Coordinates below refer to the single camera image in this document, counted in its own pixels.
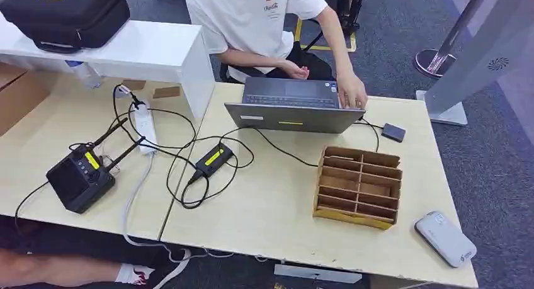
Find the person's right hand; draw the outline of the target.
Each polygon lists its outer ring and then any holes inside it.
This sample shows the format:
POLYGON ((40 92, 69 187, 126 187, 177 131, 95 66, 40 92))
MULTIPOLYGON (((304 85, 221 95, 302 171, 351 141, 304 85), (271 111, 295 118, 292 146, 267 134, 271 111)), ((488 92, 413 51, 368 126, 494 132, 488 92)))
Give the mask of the person's right hand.
POLYGON ((290 60, 280 60, 276 63, 276 67, 281 69, 289 78, 306 80, 309 77, 309 70, 306 66, 299 67, 290 60))

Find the person's left hand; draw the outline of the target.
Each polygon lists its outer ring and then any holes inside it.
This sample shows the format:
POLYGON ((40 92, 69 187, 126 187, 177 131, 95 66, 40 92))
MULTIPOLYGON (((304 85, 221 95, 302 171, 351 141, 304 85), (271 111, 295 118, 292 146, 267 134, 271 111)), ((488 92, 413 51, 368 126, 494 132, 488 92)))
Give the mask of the person's left hand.
POLYGON ((368 101, 365 85, 353 71, 337 72, 336 82, 342 108, 365 109, 368 101))

